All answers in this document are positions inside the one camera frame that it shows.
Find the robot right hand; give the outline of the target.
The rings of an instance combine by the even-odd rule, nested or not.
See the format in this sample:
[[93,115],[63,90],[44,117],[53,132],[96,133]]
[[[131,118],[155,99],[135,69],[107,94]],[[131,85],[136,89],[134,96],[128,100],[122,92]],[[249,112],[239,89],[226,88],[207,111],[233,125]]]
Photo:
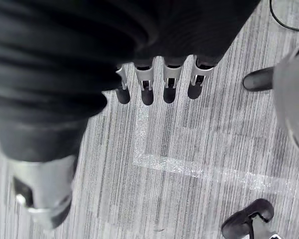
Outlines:
[[60,226],[72,203],[82,137],[106,106],[105,91],[130,100],[133,63],[142,101],[153,103],[163,58],[163,98],[175,99],[194,56],[188,96],[220,62],[257,0],[0,0],[0,147],[16,200],[44,228]]

